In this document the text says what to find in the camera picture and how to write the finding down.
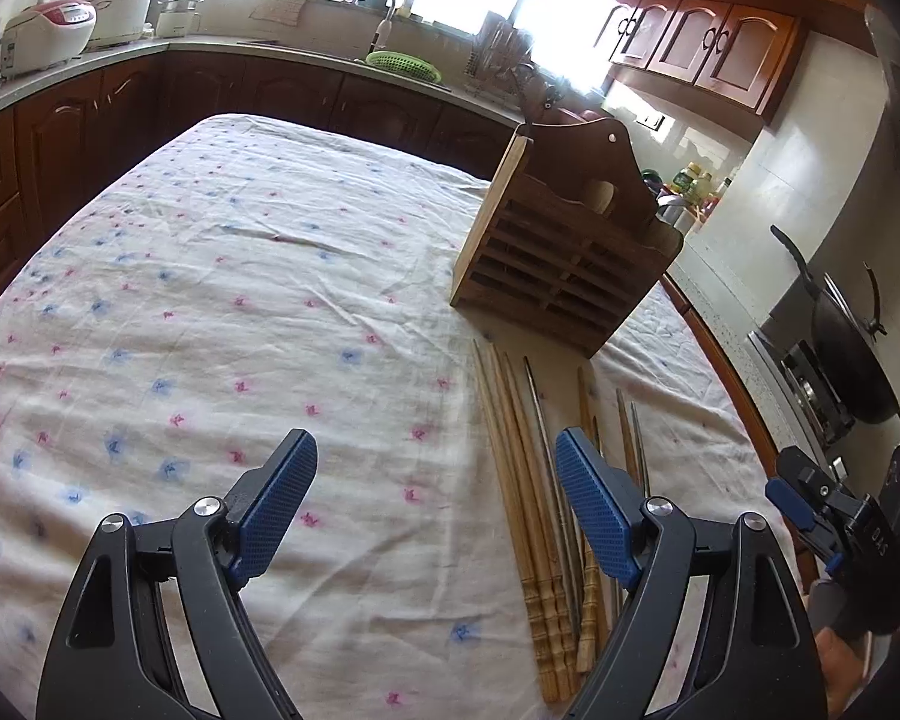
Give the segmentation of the right human hand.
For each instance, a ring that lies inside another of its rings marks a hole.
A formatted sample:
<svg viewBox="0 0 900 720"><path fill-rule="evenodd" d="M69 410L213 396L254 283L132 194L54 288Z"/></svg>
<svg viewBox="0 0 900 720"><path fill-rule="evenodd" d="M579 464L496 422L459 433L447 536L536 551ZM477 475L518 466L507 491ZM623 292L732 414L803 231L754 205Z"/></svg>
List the right human hand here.
<svg viewBox="0 0 900 720"><path fill-rule="evenodd" d="M831 628L814 636L823 670L827 717L837 718L863 681L863 661Z"/></svg>

